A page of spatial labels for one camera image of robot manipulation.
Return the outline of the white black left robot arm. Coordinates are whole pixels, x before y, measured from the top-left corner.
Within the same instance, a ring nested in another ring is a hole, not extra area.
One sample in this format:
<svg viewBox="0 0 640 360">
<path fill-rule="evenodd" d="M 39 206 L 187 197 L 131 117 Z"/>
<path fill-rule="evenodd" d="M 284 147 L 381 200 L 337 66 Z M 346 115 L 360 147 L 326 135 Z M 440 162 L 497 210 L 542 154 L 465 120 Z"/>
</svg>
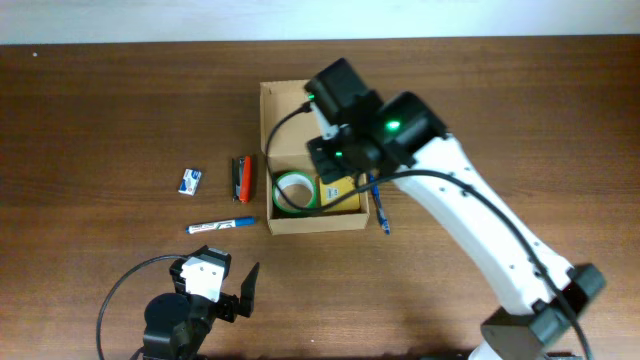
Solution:
<svg viewBox="0 0 640 360">
<path fill-rule="evenodd" d="M 174 291 L 155 297 L 144 312 L 145 359 L 199 359 L 215 321 L 233 323 L 252 315 L 260 265 L 248 273 L 240 294 L 230 295 L 222 287 L 231 260 L 230 254 L 204 246 L 173 262 L 169 273 Z"/>
</svg>

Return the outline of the yellow spiral notepad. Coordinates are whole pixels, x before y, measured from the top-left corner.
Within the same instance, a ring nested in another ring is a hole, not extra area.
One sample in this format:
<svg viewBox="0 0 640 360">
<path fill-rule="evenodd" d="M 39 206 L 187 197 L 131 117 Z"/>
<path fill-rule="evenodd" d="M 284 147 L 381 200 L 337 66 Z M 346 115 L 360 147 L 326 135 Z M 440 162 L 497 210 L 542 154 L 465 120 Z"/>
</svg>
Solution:
<svg viewBox="0 0 640 360">
<path fill-rule="evenodd" d="M 347 193 L 356 189 L 354 179 L 349 176 L 343 177 L 329 184 L 325 184 L 322 180 L 319 180 L 318 184 L 320 202 L 322 206 L 331 205 L 344 197 Z M 360 197 L 358 195 L 353 195 L 339 202 L 337 205 L 330 207 L 328 212 L 348 212 L 359 209 Z"/>
</svg>

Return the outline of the green tape roll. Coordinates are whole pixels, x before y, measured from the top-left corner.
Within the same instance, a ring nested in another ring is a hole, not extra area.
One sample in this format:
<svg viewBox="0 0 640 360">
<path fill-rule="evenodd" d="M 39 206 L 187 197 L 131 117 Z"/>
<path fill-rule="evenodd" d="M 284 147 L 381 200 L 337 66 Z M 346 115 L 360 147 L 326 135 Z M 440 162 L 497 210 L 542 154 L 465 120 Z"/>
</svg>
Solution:
<svg viewBox="0 0 640 360">
<path fill-rule="evenodd" d="M 291 171 L 280 175 L 272 187 L 275 206 L 288 214 L 299 214 L 301 208 L 312 208 L 317 205 L 317 188 L 315 180 L 304 172 Z"/>
</svg>

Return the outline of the small blue white staple box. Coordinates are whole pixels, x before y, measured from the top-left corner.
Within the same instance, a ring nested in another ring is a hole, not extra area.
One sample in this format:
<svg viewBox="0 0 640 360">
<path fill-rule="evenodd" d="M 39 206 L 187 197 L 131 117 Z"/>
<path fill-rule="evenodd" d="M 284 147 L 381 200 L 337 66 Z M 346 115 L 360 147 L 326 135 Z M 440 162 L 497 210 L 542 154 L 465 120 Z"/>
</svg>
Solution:
<svg viewBox="0 0 640 360">
<path fill-rule="evenodd" d="M 201 176 L 202 172 L 199 170 L 186 169 L 178 188 L 178 192 L 183 195 L 194 196 L 197 191 Z"/>
</svg>

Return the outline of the orange black stapler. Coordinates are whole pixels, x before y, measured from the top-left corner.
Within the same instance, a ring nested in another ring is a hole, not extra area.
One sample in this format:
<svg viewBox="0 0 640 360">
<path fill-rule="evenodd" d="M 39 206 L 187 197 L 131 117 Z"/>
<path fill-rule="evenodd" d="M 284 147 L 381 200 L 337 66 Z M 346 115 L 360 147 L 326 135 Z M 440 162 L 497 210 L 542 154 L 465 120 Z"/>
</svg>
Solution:
<svg viewBox="0 0 640 360">
<path fill-rule="evenodd" d="M 232 160 L 232 195 L 234 201 L 248 203 L 251 198 L 252 157 L 241 156 Z"/>
</svg>

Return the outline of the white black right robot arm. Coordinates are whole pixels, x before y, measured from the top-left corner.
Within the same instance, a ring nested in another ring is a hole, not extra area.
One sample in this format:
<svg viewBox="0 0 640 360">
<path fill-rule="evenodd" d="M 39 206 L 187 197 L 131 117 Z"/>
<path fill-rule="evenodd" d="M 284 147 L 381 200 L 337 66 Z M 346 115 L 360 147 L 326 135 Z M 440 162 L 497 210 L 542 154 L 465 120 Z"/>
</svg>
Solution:
<svg viewBox="0 0 640 360">
<path fill-rule="evenodd" d="M 424 207 L 479 268 L 500 304 L 473 359 L 544 359 L 606 285 L 540 240 L 474 169 L 444 122 L 411 92 L 384 101 L 341 58 L 304 86 L 322 128 L 307 144 L 325 183 L 377 171 Z"/>
</svg>

